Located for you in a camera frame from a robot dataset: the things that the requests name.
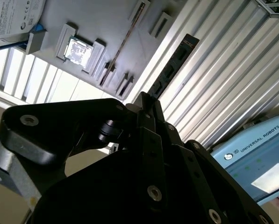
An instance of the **white label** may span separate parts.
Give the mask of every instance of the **white label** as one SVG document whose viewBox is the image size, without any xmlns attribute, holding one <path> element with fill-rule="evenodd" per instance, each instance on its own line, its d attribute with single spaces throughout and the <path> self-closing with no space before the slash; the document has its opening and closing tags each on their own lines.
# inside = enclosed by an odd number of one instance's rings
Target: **white label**
<svg viewBox="0 0 279 224">
<path fill-rule="evenodd" d="M 28 33 L 37 23 L 43 0 L 0 0 L 0 36 Z"/>
</svg>

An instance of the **light blue casing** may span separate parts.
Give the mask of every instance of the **light blue casing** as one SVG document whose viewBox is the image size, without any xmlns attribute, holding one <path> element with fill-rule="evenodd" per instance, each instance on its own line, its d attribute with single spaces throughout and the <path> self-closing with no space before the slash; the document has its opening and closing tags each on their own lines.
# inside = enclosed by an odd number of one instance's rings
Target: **light blue casing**
<svg viewBox="0 0 279 224">
<path fill-rule="evenodd" d="M 279 163 L 279 116 L 243 130 L 212 156 L 259 205 L 279 196 L 279 189 L 268 194 L 251 184 Z"/>
</svg>

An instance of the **corrugated metal wall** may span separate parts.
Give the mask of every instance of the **corrugated metal wall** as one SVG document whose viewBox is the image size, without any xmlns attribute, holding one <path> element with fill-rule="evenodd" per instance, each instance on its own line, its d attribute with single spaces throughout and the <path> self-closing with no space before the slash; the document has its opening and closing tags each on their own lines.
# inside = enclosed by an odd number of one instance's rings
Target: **corrugated metal wall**
<svg viewBox="0 0 279 224">
<path fill-rule="evenodd" d="M 279 112 L 279 19 L 253 0 L 189 0 L 124 103 L 149 90 L 187 33 L 200 43 L 160 99 L 184 141 L 209 147 Z M 0 51 L 0 98 L 13 104 L 105 97 L 41 59 Z"/>
<path fill-rule="evenodd" d="M 279 19 L 250 0 L 192 0 L 184 10 L 183 24 L 166 49 L 160 46 L 164 55 L 152 59 L 137 91 L 150 88 L 189 33 L 200 43 L 160 98 L 184 141 L 209 147 L 248 120 L 279 112 Z"/>
</svg>

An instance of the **screw head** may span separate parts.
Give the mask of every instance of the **screw head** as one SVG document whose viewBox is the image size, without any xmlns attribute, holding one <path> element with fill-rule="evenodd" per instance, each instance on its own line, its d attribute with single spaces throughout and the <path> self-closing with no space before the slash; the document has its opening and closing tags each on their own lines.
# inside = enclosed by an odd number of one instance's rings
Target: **screw head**
<svg viewBox="0 0 279 224">
<path fill-rule="evenodd" d="M 200 146 L 197 144 L 197 143 L 193 143 L 193 146 L 196 148 L 196 149 L 200 149 Z"/>
<path fill-rule="evenodd" d="M 38 119 L 33 115 L 23 115 L 20 117 L 20 121 L 26 126 L 36 126 L 39 122 Z"/>
<path fill-rule="evenodd" d="M 161 191 L 154 185 L 148 187 L 148 194 L 156 202 L 160 202 L 162 199 Z"/>
<path fill-rule="evenodd" d="M 120 106 L 120 105 L 116 105 L 116 108 L 119 109 L 119 110 L 121 110 L 121 111 L 124 109 L 124 108 L 123 108 L 122 106 Z"/>
<path fill-rule="evenodd" d="M 168 125 L 168 128 L 171 129 L 172 131 L 175 130 L 175 128 L 172 125 Z"/>
<path fill-rule="evenodd" d="M 209 209 L 209 215 L 215 224 L 222 223 L 222 219 L 220 218 L 219 214 L 215 210 Z"/>
<path fill-rule="evenodd" d="M 269 222 L 267 221 L 267 219 L 264 216 L 260 215 L 260 218 L 263 221 L 263 223 L 269 224 Z"/>
</svg>

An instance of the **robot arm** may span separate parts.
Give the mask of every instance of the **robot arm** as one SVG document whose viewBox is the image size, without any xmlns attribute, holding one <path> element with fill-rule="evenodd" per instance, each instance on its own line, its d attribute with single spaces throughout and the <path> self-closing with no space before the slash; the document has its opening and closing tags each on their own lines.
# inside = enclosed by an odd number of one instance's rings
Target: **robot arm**
<svg viewBox="0 0 279 224">
<path fill-rule="evenodd" d="M 65 176 L 69 156 L 110 142 L 109 156 Z M 273 224 L 202 145 L 182 142 L 143 92 L 126 106 L 99 99 L 9 108 L 0 184 L 25 198 L 31 224 Z"/>
</svg>

